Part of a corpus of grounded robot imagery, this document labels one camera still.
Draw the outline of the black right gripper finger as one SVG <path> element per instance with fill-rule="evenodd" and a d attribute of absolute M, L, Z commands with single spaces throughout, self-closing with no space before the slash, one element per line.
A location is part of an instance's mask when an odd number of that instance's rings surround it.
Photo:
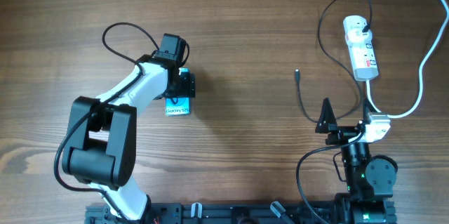
<path fill-rule="evenodd" d="M 369 99 L 365 98 L 363 100 L 363 122 L 371 123 L 374 115 L 377 115 L 377 110 L 373 107 Z"/>
<path fill-rule="evenodd" d="M 331 133 L 337 130 L 337 120 L 329 98 L 323 100 L 321 115 L 316 123 L 316 133 Z"/>

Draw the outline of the teal screen smartphone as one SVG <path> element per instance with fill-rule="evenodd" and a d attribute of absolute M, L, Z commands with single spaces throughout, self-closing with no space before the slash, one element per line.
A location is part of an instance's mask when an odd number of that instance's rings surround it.
<path fill-rule="evenodd" d="M 182 116 L 190 114 L 189 90 L 190 71 L 188 68 L 180 69 L 181 87 L 174 98 L 166 98 L 166 116 Z"/>

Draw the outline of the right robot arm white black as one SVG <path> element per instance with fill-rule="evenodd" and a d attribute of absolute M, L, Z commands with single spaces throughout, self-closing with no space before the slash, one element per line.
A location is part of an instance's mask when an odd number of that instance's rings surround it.
<path fill-rule="evenodd" d="M 341 149 L 347 193 L 338 193 L 330 210 L 317 208 L 327 223 L 397 223 L 393 186 L 397 163 L 385 155 L 372 156 L 369 144 L 385 137 L 390 118 L 363 102 L 363 119 L 355 126 L 338 126 L 330 100 L 323 100 L 315 132 L 326 133 L 326 145 Z"/>

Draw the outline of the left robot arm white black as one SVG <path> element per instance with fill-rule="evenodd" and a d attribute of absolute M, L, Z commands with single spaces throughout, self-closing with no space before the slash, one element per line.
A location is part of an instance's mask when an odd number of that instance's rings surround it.
<path fill-rule="evenodd" d="M 72 104 L 67 136 L 55 157 L 62 169 L 99 193 L 104 206 L 89 206 L 86 223 L 160 223 L 163 209 L 153 207 L 132 176 L 137 147 L 137 118 L 150 102 L 165 99 L 168 116 L 188 115 L 196 95 L 195 76 L 184 66 L 189 44 L 165 34 L 151 54 L 110 91 Z"/>

